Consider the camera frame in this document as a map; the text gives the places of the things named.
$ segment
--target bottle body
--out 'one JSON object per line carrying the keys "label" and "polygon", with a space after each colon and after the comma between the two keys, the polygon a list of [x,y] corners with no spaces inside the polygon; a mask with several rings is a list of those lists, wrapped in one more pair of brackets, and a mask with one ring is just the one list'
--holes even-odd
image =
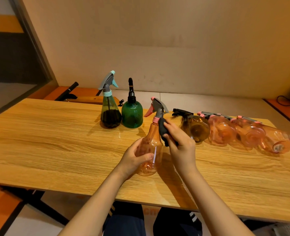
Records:
{"label": "bottle body", "polygon": [[286,153],[290,151],[290,135],[274,127],[262,125],[265,130],[265,138],[261,147],[273,153]]}
{"label": "bottle body", "polygon": [[114,128],[120,125],[122,115],[112,95],[108,97],[104,96],[100,120],[104,126],[109,128]]}
{"label": "bottle body", "polygon": [[123,105],[122,124],[128,128],[136,128],[143,124],[143,107],[138,101],[126,102]]}
{"label": "bottle body", "polygon": [[158,123],[150,125],[149,133],[143,138],[136,150],[135,156],[142,156],[146,153],[153,153],[154,158],[139,166],[137,173],[141,176],[150,176],[156,173],[157,167],[161,164],[163,154],[163,143],[160,139]]}
{"label": "bottle body", "polygon": [[236,129],[234,125],[223,116],[211,115],[210,140],[218,144],[228,144],[236,138]]}
{"label": "bottle body", "polygon": [[265,131],[262,124],[248,119],[232,119],[231,123],[237,131],[237,139],[246,147],[256,147],[261,144],[265,137]]}
{"label": "bottle body", "polygon": [[184,115],[181,129],[196,142],[202,142],[210,134],[209,122],[200,116]]}

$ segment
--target black pants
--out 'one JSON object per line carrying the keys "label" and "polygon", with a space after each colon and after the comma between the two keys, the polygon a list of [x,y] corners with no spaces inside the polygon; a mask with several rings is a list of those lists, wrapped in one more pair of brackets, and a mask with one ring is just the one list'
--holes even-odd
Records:
{"label": "black pants", "polygon": [[[107,217],[104,236],[146,236],[142,205],[119,202],[113,203],[115,210]],[[202,236],[202,224],[194,222],[190,211],[161,208],[153,226],[154,236]]]}

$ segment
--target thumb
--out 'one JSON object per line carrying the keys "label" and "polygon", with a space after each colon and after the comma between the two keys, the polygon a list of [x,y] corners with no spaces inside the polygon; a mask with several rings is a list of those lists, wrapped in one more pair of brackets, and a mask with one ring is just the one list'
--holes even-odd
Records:
{"label": "thumb", "polygon": [[137,163],[138,164],[142,164],[144,162],[150,161],[151,159],[154,158],[154,154],[153,153],[146,153],[142,156],[137,157]]}
{"label": "thumb", "polygon": [[172,136],[170,136],[169,134],[164,134],[164,138],[167,139],[170,149],[177,148],[176,142]]}

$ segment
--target green spray bottle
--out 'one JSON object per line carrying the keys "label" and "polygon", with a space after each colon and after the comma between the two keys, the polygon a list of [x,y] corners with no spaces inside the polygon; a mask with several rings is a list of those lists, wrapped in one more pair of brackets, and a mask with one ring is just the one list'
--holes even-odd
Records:
{"label": "green spray bottle", "polygon": [[128,128],[137,128],[143,123],[143,107],[136,101],[133,79],[129,78],[129,96],[122,107],[122,124]]}
{"label": "green spray bottle", "polygon": [[103,90],[103,107],[101,109],[101,117],[100,120],[106,127],[114,128],[120,125],[122,120],[122,115],[115,103],[114,98],[112,97],[112,91],[110,89],[110,85],[114,85],[118,87],[117,83],[114,80],[115,71],[111,71],[104,78],[102,83],[100,84],[99,90]]}

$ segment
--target hand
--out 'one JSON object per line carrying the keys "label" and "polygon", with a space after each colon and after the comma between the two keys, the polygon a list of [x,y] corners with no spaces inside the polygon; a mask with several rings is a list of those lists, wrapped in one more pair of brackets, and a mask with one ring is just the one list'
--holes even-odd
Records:
{"label": "hand", "polygon": [[124,152],[119,164],[115,167],[115,170],[126,180],[132,175],[137,168],[144,162],[150,161],[154,158],[153,153],[147,153],[142,156],[136,157],[135,152],[142,142],[143,138],[136,140],[127,150]]}
{"label": "hand", "polygon": [[176,170],[181,175],[196,171],[195,141],[169,119],[166,121],[164,126],[170,135],[165,134],[164,137],[168,141],[171,159]]}

